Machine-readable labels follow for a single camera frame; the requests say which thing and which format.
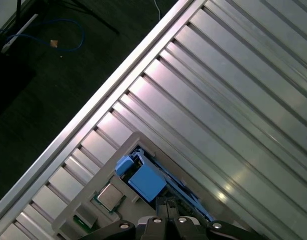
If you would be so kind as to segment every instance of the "metal cpu lid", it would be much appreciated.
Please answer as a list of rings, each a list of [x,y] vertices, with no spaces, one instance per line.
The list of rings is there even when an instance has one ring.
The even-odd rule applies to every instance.
[[[124,195],[111,183],[98,195],[97,200],[109,211],[112,211]]]

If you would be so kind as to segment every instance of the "slotted aluminum surface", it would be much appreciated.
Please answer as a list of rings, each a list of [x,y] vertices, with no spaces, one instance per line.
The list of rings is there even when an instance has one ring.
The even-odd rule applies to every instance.
[[[60,211],[141,131],[259,233],[307,240],[307,1],[188,2],[0,239],[51,238]]]

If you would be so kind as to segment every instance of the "metal groove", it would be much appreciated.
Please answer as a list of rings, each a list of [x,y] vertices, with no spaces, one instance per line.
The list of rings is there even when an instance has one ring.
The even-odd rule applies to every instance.
[[[80,146],[79,150],[87,157],[89,158],[94,164],[96,164],[99,168],[102,168],[103,165],[101,162],[97,160],[84,146]]]
[[[302,86],[297,83],[294,79],[288,76],[283,70],[281,70],[276,64],[270,61],[263,53],[261,53],[255,46],[249,43],[241,35],[239,35],[234,29],[227,25],[223,20],[221,20],[215,13],[213,13],[208,7],[203,7],[202,10],[208,14],[212,19],[214,19],[218,24],[220,24],[225,30],[232,34],[236,39],[238,39],[243,45],[245,45],[249,50],[251,50],[257,57],[259,57],[263,62],[265,62],[270,68],[272,68],[277,74],[279,74],[285,81],[291,84],[295,89],[297,89],[302,95],[307,98],[307,90],[302,88]]]
[[[182,45],[179,41],[175,41],[175,45],[180,47],[186,54],[188,54],[191,58],[193,58],[197,63],[203,66],[211,75],[215,77],[223,86],[228,88],[232,93],[234,93],[241,101],[243,101],[249,108],[253,109],[253,111],[259,115],[262,119],[271,125],[277,132],[282,134],[286,139],[292,142],[304,155],[307,156],[307,150],[304,149],[299,143],[297,143],[292,137],[290,137],[287,133],[285,133],[277,124],[275,124],[270,118],[268,118],[264,113],[262,113],[258,108],[256,108],[253,103],[251,103],[248,99],[246,99],[240,92],[234,89],[225,79],[223,79],[218,73],[212,70],[209,66],[207,66],[202,60],[200,60],[197,56],[195,56],[189,49],[187,49],[184,45]]]
[[[247,13],[244,9],[242,9],[237,3],[233,0],[225,0],[231,6],[233,6],[239,13],[241,13],[246,19],[252,22],[257,28],[259,28],[262,32],[264,32],[269,38],[275,41],[282,49],[284,49],[289,55],[291,55],[295,60],[297,60],[302,66],[307,69],[307,62],[301,58],[301,56],[297,55],[293,50],[291,50],[286,44],[284,44],[281,40],[279,40],[274,34],[272,34],[269,30],[267,30],[264,26],[262,26],[257,20],[255,20],[249,13]]]
[[[52,191],[60,200],[62,200],[66,205],[70,203],[70,200],[65,197],[60,191],[58,191],[50,182],[45,185],[50,191]]]
[[[49,223],[53,222],[53,219],[34,201],[29,204],[33,209],[35,209],[44,219],[46,219]]]
[[[104,131],[102,131],[100,128],[97,128],[95,132],[102,137],[107,143],[109,143],[115,150],[119,149],[119,144],[116,143],[110,136],[108,136]]]
[[[302,36],[307,41],[307,34],[302,31],[299,27],[297,27],[293,22],[291,22],[287,17],[285,17],[280,11],[278,11],[274,6],[272,6],[266,0],[260,0],[260,2],[266,6],[272,13],[278,16],[282,21],[284,21],[291,29],[293,29],[296,33]]]
[[[143,124],[145,124],[145,125],[147,125],[147,127],[148,128],[151,128],[150,126],[151,125],[153,125],[152,123],[151,124],[148,124],[148,123],[146,123],[146,121],[142,118],[142,116],[144,115],[144,113],[142,112],[141,113],[141,115],[139,115],[136,111],[135,111],[135,106],[132,106],[132,107],[130,107],[130,106],[128,106],[128,104],[126,104],[126,102],[125,102],[125,100],[124,100],[124,97],[122,98],[122,101],[120,101],[119,102],[119,104],[121,104],[121,106],[123,106],[124,108],[126,108],[126,110],[128,110],[129,112],[130,112],[130,114],[132,114],[132,115],[134,115],[135,117],[137,117],[140,121],[142,121],[143,122]],[[151,111],[149,111],[148,109],[146,110],[146,112],[148,112],[148,114],[151,116],[151,117],[155,117],[157,120],[159,120],[159,122],[163,122],[163,120],[159,117],[159,116],[157,116],[156,114],[154,114],[154,113],[152,113]],[[160,123],[160,125],[161,126],[166,126],[166,128],[165,128],[165,131],[164,132],[166,132],[166,133],[172,133],[172,135],[174,136],[174,138],[175,139],[177,139],[177,141],[180,141],[181,143],[182,143],[182,146],[184,147],[185,146],[185,148],[188,148],[188,149],[190,149],[191,150],[191,152],[192,153],[194,153],[195,154],[195,156],[196,157],[194,157],[194,156],[191,156],[191,157],[188,157],[187,159],[197,159],[197,158],[200,158],[200,159],[202,159],[202,160],[205,160],[206,159],[206,156],[203,154],[203,153],[201,153],[195,146],[193,146],[192,145],[192,143],[191,142],[189,142],[188,140],[186,140],[185,138],[183,138],[177,131],[175,131],[174,129],[172,129],[172,128],[170,128],[170,126],[167,124],[167,123],[164,123],[164,124],[161,124]],[[158,134],[161,138],[163,137],[163,134],[161,133],[161,132],[157,132],[156,134]],[[167,143],[171,143],[172,141],[170,140],[170,139],[165,139],[165,138],[163,138]],[[178,151],[178,152],[182,152],[181,151],[181,149],[184,149],[183,147],[181,147],[181,148],[177,148],[177,147],[175,147],[174,146],[174,148]],[[226,190],[226,189],[224,189],[221,185],[220,185],[220,183],[219,182],[216,182],[216,181],[214,181],[214,178],[212,177],[212,176],[208,176],[206,173],[205,173],[205,171],[203,171],[203,170],[201,170],[201,167],[199,166],[199,165],[196,165],[194,162],[192,162],[192,161],[190,161],[190,164],[193,164],[204,176],[206,176],[210,181],[212,181],[213,182],[213,184],[215,184],[219,189],[221,189],[221,191],[222,192],[224,192],[224,193],[226,193],[227,194],[227,196],[229,196],[230,195],[230,193]],[[268,214],[268,215],[272,215],[272,213],[269,211],[269,210],[267,210],[266,208],[264,208],[263,206],[261,206],[261,204],[258,204],[258,201],[257,200],[255,200],[255,199],[253,199],[253,200],[251,200],[250,199],[250,195],[247,193],[247,192],[245,192],[239,185],[237,185],[235,182],[233,182],[232,181],[232,179],[229,177],[226,177],[226,175],[223,173],[223,171],[221,170],[221,169],[219,169],[219,167],[218,166],[216,166],[213,162],[211,162],[210,161],[210,164],[213,166],[213,167],[211,167],[211,168],[209,168],[210,167],[210,165],[208,166],[208,169],[213,169],[215,172],[217,172],[217,174],[219,174],[220,176],[222,176],[223,178],[225,178],[228,182],[229,182],[229,185],[228,186],[230,186],[230,188],[233,188],[233,186],[234,186],[234,188],[239,192],[239,196],[243,196],[243,197],[245,197],[245,198],[248,198],[249,200],[250,200],[250,202],[251,203],[253,203],[253,204],[257,204],[257,207],[258,208],[261,208],[261,212],[262,213],[264,213],[264,214]],[[237,204],[239,204],[239,200],[237,200],[237,199],[235,199],[233,196],[230,196],[230,198],[232,198]],[[245,211],[247,211],[248,212],[248,209],[246,209],[245,207],[246,206],[243,206],[243,205],[241,205],[241,204],[239,204],[239,206],[241,207],[241,208],[243,208],[243,209],[245,209]],[[257,219],[257,221],[259,221],[259,222],[261,222],[261,224],[263,225],[263,226],[265,226],[272,234],[274,234],[276,237],[277,237],[277,239],[283,239],[281,236],[279,236],[279,235],[277,235],[277,233],[275,233],[274,231],[272,231],[271,229],[270,229],[270,227],[267,225],[267,223],[266,222],[262,222],[260,219],[258,219],[257,218],[257,216],[255,216],[255,215],[252,215],[252,217],[253,218],[255,218],[255,219]],[[295,239],[301,239],[300,237],[298,237],[297,235],[295,235],[295,233],[293,232],[293,231],[290,231],[290,229],[283,223],[283,222],[281,222],[281,220],[280,219],[278,219],[278,218],[276,218],[274,215],[272,216],[274,219],[275,219],[275,221],[277,221],[277,222],[279,222],[282,226],[283,226],[283,228],[284,228],[284,230],[285,231],[288,231],[289,232],[289,234],[291,234],[291,235],[293,235],[293,236],[295,236]]]
[[[31,232],[29,232],[20,222],[15,221],[13,223],[24,235],[26,235],[31,240],[39,240],[37,239]]]
[[[183,32],[184,32],[184,30],[185,30],[185,33],[186,34],[190,34],[190,35],[194,35],[195,34],[195,32],[194,31],[192,31],[190,28],[183,28],[183,30],[182,30],[182,32],[181,32],[181,35],[177,35],[176,36],[176,39],[177,40],[181,40],[181,41],[184,41],[184,40],[186,40],[186,45],[187,44],[193,44],[193,43],[195,43],[195,44],[203,44],[203,46],[205,47],[205,48],[209,48],[208,50],[210,51],[210,50],[212,50],[212,51],[216,51],[214,48],[210,48],[210,47],[212,47],[211,45],[210,45],[210,47],[208,46],[208,43],[206,42],[206,41],[204,41],[202,38],[197,38],[196,36],[198,36],[198,35],[196,35],[195,36],[195,40],[196,40],[196,42],[194,42],[194,41],[191,41],[191,42],[188,42],[188,40],[187,40],[187,38],[184,38],[184,35],[183,35]],[[183,46],[183,49],[184,50],[186,50],[187,49],[187,53],[189,52],[191,52],[191,51],[193,51],[193,49],[192,49],[192,46],[190,46],[190,49],[188,49],[186,46]],[[293,141],[293,142],[295,142],[295,140],[297,140],[297,141],[300,141],[300,143],[297,143],[298,145],[299,145],[299,147],[300,148],[304,148],[304,147],[306,147],[306,149],[305,149],[305,152],[307,152],[307,140],[306,141],[304,141],[303,139],[301,139],[301,138],[298,138],[297,136],[295,136],[295,135],[292,135],[291,133],[290,133],[290,128],[284,128],[284,129],[282,129],[281,127],[284,127],[283,125],[281,125],[280,124],[280,122],[279,122],[279,124],[280,124],[280,126],[278,126],[277,125],[277,121],[278,121],[278,119],[277,119],[277,116],[276,115],[273,115],[273,113],[274,112],[271,112],[270,114],[270,118],[269,118],[269,116],[267,116],[267,115],[265,115],[265,113],[267,112],[267,108],[264,108],[264,106],[261,106],[261,105],[259,105],[260,103],[259,103],[259,99],[257,99],[257,98],[253,98],[252,99],[252,101],[253,102],[251,102],[251,100],[247,100],[246,99],[246,97],[245,96],[243,96],[240,92],[238,92],[238,89],[236,90],[235,88],[234,88],[234,86],[233,85],[231,85],[231,84],[233,84],[232,82],[231,83],[228,83],[231,79],[230,78],[228,78],[228,79],[226,79],[227,78],[227,75],[229,75],[229,71],[226,71],[226,72],[215,72],[214,70],[212,70],[211,69],[211,67],[210,66],[208,66],[209,64],[213,64],[213,62],[210,62],[211,60],[209,59],[209,58],[207,58],[205,55],[201,55],[201,52],[195,52],[194,54],[197,54],[197,55],[199,55],[199,56],[196,56],[195,58],[197,59],[200,59],[201,61],[202,61],[202,64],[203,64],[203,66],[209,71],[209,72],[211,72],[214,76],[216,76],[216,78],[218,79],[218,80],[220,80],[221,81],[221,83],[223,83],[227,88],[229,88],[230,89],[230,91],[232,91],[232,92],[234,92],[235,94],[237,94],[241,99],[244,99],[245,100],[245,103],[246,104],[248,104],[252,109],[253,109],[253,111],[255,111],[255,112],[257,112],[258,114],[260,114],[261,115],[261,117],[263,118],[263,119],[265,119],[266,121],[268,121],[269,123],[273,123],[274,125],[276,125],[277,126],[277,129],[280,129],[280,131],[282,132],[282,133],[284,133],[286,136],[288,136],[288,135],[290,135],[290,136],[288,136],[288,138],[290,139],[290,141]],[[219,57],[221,57],[221,59],[223,59],[223,60],[225,60],[226,58],[225,57],[223,57],[221,54],[220,55],[217,55],[217,57],[219,58]],[[240,72],[238,72],[237,70],[238,69],[236,69],[236,68],[234,68],[232,65],[227,65],[226,66],[228,69],[230,69],[230,72],[231,71],[235,71],[234,72],[234,74],[240,74],[241,76],[239,76],[239,77],[244,77],[245,75],[243,75],[243,74],[241,74]],[[258,91],[260,88],[258,88],[258,89],[256,89],[255,88],[255,86],[252,86],[252,87],[254,87],[254,89],[252,89],[252,90],[255,90],[255,91]],[[244,92],[243,92],[243,94],[244,95],[249,95],[249,98],[250,97],[254,97],[254,95],[251,95],[250,94],[251,93],[251,89],[249,89],[249,91],[246,91],[245,89],[244,89]],[[292,116],[291,114],[290,114],[290,116],[288,115],[289,114],[289,112],[288,111],[286,111],[284,108],[282,108],[276,101],[274,101],[273,99],[271,99],[271,98],[268,98],[269,96],[267,96],[266,98],[262,98],[262,101],[270,101],[270,104],[271,105],[273,105],[273,104],[275,104],[275,108],[278,108],[278,107],[280,107],[279,108],[279,110],[281,110],[281,111],[285,111],[284,112],[284,117],[285,118],[287,118],[287,117],[290,117],[290,116]],[[298,129],[297,129],[299,132],[300,131],[302,131],[302,133],[304,134],[304,135],[307,135],[307,128],[305,128],[305,126],[303,126],[302,124],[299,124],[298,125]]]
[[[178,50],[178,51],[177,51],[178,56],[173,55],[173,54],[176,53],[176,52],[174,52],[175,50]],[[224,99],[224,101],[226,102],[226,103],[224,102],[224,103],[222,103],[222,104],[225,105],[225,108],[227,108],[226,111],[227,111],[227,112],[230,112],[230,114],[232,115],[231,117],[237,118],[237,116],[236,116],[237,114],[238,114],[239,116],[241,116],[241,117],[240,117],[240,121],[241,121],[241,118],[242,118],[242,119],[245,119],[245,121],[244,121],[245,123],[243,123],[244,126],[249,126],[249,125],[251,124],[252,126],[254,126],[254,127],[257,129],[257,131],[259,131],[260,133],[264,134],[264,135],[267,137],[267,139],[271,142],[271,143],[268,143],[268,144],[266,145],[267,148],[270,147],[270,148],[272,149],[272,145],[273,145],[273,144],[277,145],[279,148],[281,148],[281,150],[283,150],[283,152],[287,153],[287,155],[288,155],[289,158],[291,158],[293,161],[295,161],[295,162],[298,163],[300,166],[302,166],[303,169],[304,169],[304,171],[307,172],[307,164],[305,165],[305,163],[302,163],[299,159],[297,159],[297,158],[294,156],[294,154],[291,154],[291,153],[289,152],[289,151],[290,151],[290,148],[292,147],[292,145],[291,145],[291,146],[288,146],[288,149],[287,149],[286,147],[277,144],[277,141],[276,141],[276,140],[273,141],[272,135],[270,135],[268,132],[262,130],[262,127],[257,126],[251,119],[248,118],[248,116],[246,115],[246,113],[248,113],[248,111],[251,111],[250,109],[244,108],[244,112],[243,112],[243,109],[239,109],[239,108],[235,105],[235,102],[236,102],[235,96],[232,95],[231,92],[229,92],[228,90],[226,90],[225,88],[223,88],[223,87],[221,87],[221,86],[219,86],[219,85],[218,85],[218,86],[211,85],[209,82],[207,82],[207,81],[204,79],[204,78],[208,78],[209,81],[210,81],[211,78],[212,78],[212,76],[211,76],[210,74],[207,74],[207,72],[204,70],[204,68],[202,68],[202,66],[198,65],[198,63],[194,63],[194,62],[193,62],[193,61],[194,61],[193,58],[190,58],[188,55],[186,55],[186,53],[185,53],[184,51],[180,50],[180,48],[178,48],[178,47],[177,47],[176,45],[174,45],[173,43],[169,44],[168,47],[167,47],[167,51],[166,51],[166,52],[163,51],[160,55],[161,55],[163,58],[166,58],[166,61],[167,61],[167,59],[168,59],[168,61],[172,61],[174,65],[177,64],[177,61],[178,61],[178,63],[181,64],[181,66],[183,66],[183,68],[186,68],[187,70],[190,69],[189,71],[192,71],[192,73],[195,74],[195,75],[194,75],[194,76],[191,75],[188,79],[193,80],[193,79],[195,79],[195,78],[199,78],[199,79],[201,80],[201,83],[202,83],[202,84],[199,84],[199,88],[200,88],[201,90],[203,89],[204,94],[209,95],[210,97],[215,98],[215,96],[214,96],[215,94],[211,91],[211,90],[213,90],[215,93],[218,94],[218,98],[219,98],[219,96],[221,96],[221,98]],[[190,67],[191,67],[191,68],[190,68],[188,65],[185,64],[185,62],[186,62],[186,61],[189,61],[189,60],[190,60]],[[196,73],[196,72],[194,71],[193,68],[194,68],[196,71],[199,71],[199,69],[200,69],[200,70],[203,70],[203,72],[200,72],[200,73],[198,74],[198,73]],[[252,132],[253,132],[254,135],[256,135],[256,136],[259,137],[259,133],[258,133],[257,131],[255,132],[255,131],[253,130]],[[304,155],[296,154],[296,156],[298,156],[301,160],[305,160],[305,158],[306,158]]]
[[[293,115],[299,122],[301,122],[307,128],[307,120],[304,119],[298,112],[296,112],[290,105],[283,101],[279,96],[277,96],[269,87],[262,83],[257,77],[255,77],[249,70],[237,62],[231,55],[229,55],[225,50],[220,48],[216,42],[205,35],[199,28],[193,24],[189,24],[191,30],[198,34],[203,40],[215,48],[221,55],[228,59],[236,68],[238,68],[243,74],[245,74],[249,79],[251,79],[255,84],[257,84],[263,91],[265,91],[269,96],[271,96],[278,104],[285,108],[291,115]]]
[[[173,74],[176,74],[179,79],[181,79],[184,83],[186,83],[188,86],[191,86],[191,88],[204,99],[207,103],[210,104],[216,111],[218,111],[224,118],[226,118],[230,123],[233,124],[234,127],[236,127],[238,130],[240,130],[242,133],[246,135],[251,141],[254,142],[255,145],[258,145],[260,149],[262,149],[267,155],[269,155],[277,164],[281,165],[283,168],[285,168],[291,175],[293,175],[295,178],[299,178],[302,184],[307,186],[307,181],[302,178],[301,175],[296,173],[290,166],[288,166],[280,157],[278,157],[275,153],[273,153],[269,148],[267,148],[260,140],[255,138],[243,125],[241,125],[237,120],[235,120],[229,113],[227,113],[221,106],[215,102],[213,99],[211,99],[207,94],[202,92],[197,86],[195,86],[193,83],[191,83],[188,78],[186,78],[184,75],[182,75],[176,68],[172,66],[171,63],[168,63],[166,60],[160,60],[160,62],[166,66],[168,69],[172,70]]]
[[[307,13],[307,7],[301,1],[299,0],[292,0],[292,1]]]

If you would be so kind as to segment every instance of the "black object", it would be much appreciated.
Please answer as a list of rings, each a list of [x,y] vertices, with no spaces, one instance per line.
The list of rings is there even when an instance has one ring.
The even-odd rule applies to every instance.
[[[18,29],[20,29],[20,17],[21,17],[21,10],[22,10],[22,0],[17,0],[17,6],[15,11],[15,25]]]
[[[84,14],[88,14],[93,16],[95,19],[97,19],[99,22],[101,22],[102,24],[104,24],[107,28],[109,28],[110,30],[112,30],[113,32],[115,32],[116,34],[120,34],[119,31],[113,27],[112,25],[110,25],[108,22],[106,22],[103,18],[101,18],[100,16],[98,16],[92,9],[90,9],[89,7],[87,7],[85,4],[83,4],[81,1],[79,0],[71,0],[73,3],[67,2],[65,0],[49,0],[50,2],[54,2],[60,6],[63,6],[65,8],[68,9],[72,9],[74,11],[77,12],[81,12]]]
[[[179,217],[179,210],[175,197],[157,197],[155,199],[156,214],[162,219]]]
[[[129,221],[119,220],[114,223],[98,229],[87,236],[82,237],[83,240],[132,240],[135,238],[135,225]]]
[[[174,219],[153,216],[145,229],[128,221],[117,221],[80,238],[80,240],[265,240],[254,232],[248,232],[223,221],[213,221],[207,228],[194,224],[191,217]]]
[[[36,75],[30,67],[0,52],[0,114]]]

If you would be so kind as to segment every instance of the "black stand leg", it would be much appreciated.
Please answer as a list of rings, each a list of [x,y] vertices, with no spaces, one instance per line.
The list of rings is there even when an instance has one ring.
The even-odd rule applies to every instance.
[[[93,16],[95,19],[97,19],[99,22],[101,22],[102,24],[104,24],[107,28],[109,28],[110,30],[112,30],[113,32],[115,32],[116,34],[119,35],[119,31],[113,27],[112,25],[110,25],[108,22],[106,22],[103,18],[101,18],[100,16],[98,16],[96,13],[94,13],[94,11],[90,8],[88,8],[86,5],[84,5],[83,3],[81,3],[79,0],[71,0],[77,7],[79,7],[80,9],[82,9],[86,14],[89,14],[91,16]]]

